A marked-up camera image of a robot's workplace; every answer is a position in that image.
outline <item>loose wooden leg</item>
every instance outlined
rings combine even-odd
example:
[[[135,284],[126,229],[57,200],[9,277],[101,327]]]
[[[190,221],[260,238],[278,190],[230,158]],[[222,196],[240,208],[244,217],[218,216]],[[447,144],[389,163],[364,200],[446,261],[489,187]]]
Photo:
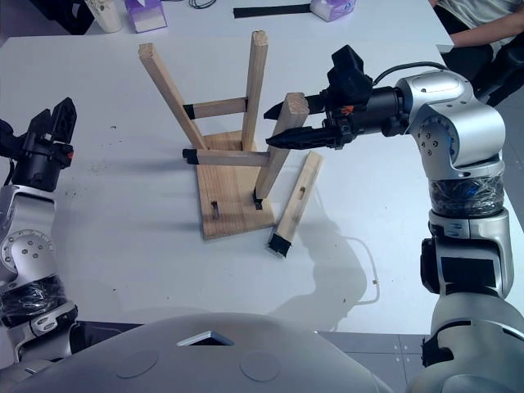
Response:
[[[309,114],[308,102],[303,93],[288,93],[280,110],[277,125],[273,135],[277,135],[286,129],[302,127]],[[268,197],[271,187],[274,185],[280,170],[286,162],[289,150],[268,147],[269,164],[261,168],[256,179],[254,198],[262,200]]]
[[[138,49],[138,55],[147,73],[151,76],[151,79],[153,79],[160,94],[165,99],[167,106],[173,112],[174,117],[176,117],[180,127],[182,127],[182,130],[189,138],[193,147],[196,149],[206,149],[206,142],[204,142],[204,138],[197,125],[187,116],[183,108],[183,99],[169,76],[164,62],[156,52],[155,45],[152,43],[141,44]]]
[[[242,124],[242,150],[253,150],[256,117],[259,112],[260,91],[264,80],[265,59],[268,54],[268,37],[264,31],[254,31],[251,35],[251,53],[247,71],[247,111]]]
[[[321,155],[314,151],[309,152],[282,218],[269,241],[269,248],[283,256],[287,255],[287,251],[293,241],[296,228],[302,218],[309,195],[313,190],[314,182],[322,166],[322,161]]]

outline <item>wood grain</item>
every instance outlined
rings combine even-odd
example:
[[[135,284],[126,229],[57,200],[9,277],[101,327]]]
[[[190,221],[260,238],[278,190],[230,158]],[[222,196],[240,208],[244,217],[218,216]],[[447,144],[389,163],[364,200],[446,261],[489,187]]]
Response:
[[[242,123],[242,149],[251,151],[255,138],[256,118],[259,113],[260,92],[264,81],[265,61],[268,55],[268,37],[264,31],[251,35],[251,52],[247,71],[247,111]]]
[[[308,203],[309,195],[313,190],[313,185],[317,179],[318,172],[322,166],[323,158],[318,153],[310,151],[307,155],[299,177],[296,180],[295,188],[284,209],[282,218],[278,223],[275,233],[286,239],[290,243],[295,236],[296,228],[304,214],[305,207]]]
[[[246,111],[246,98],[239,97],[231,98],[230,100],[200,102],[193,104],[193,111],[195,119],[242,113]]]
[[[206,144],[215,150],[240,151],[241,131],[207,135]],[[257,210],[253,189],[259,172],[254,167],[197,165],[204,239],[216,239],[274,226],[269,200]],[[212,202],[217,202],[216,217]]]
[[[138,56],[193,147],[206,149],[204,138],[197,125],[189,119],[186,111],[183,109],[182,96],[180,96],[180,92],[169,76],[169,71],[160,55],[156,52],[155,45],[152,43],[140,44]]]
[[[277,124],[273,135],[278,135],[286,129],[302,127],[309,114],[308,102],[303,93],[288,93],[280,110]],[[255,191],[258,199],[268,197],[271,187],[274,185],[280,170],[286,162],[289,150],[268,147],[269,163],[268,166],[260,169],[256,179]]]
[[[264,151],[196,150],[196,158],[198,165],[261,167],[269,163],[269,153]]]

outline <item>white container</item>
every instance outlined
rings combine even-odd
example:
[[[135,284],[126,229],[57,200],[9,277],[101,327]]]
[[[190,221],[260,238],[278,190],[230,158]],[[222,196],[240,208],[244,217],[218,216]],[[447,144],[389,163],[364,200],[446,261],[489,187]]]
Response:
[[[120,14],[113,0],[84,0],[95,20],[106,33],[122,29]]]

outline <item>tissue box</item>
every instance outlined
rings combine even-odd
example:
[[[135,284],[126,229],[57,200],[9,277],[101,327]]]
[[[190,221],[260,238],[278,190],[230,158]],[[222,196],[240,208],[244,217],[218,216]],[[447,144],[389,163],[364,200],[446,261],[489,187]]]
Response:
[[[125,7],[137,33],[167,27],[161,0],[125,0]]]
[[[355,8],[356,0],[313,0],[309,9],[326,22],[347,15]]]

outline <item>person's arm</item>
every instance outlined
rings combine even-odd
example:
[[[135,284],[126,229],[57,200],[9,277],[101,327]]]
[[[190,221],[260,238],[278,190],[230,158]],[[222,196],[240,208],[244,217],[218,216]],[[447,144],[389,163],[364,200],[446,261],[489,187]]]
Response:
[[[476,47],[512,37],[524,31],[524,5],[513,14],[494,20],[475,29],[451,34],[454,47]]]

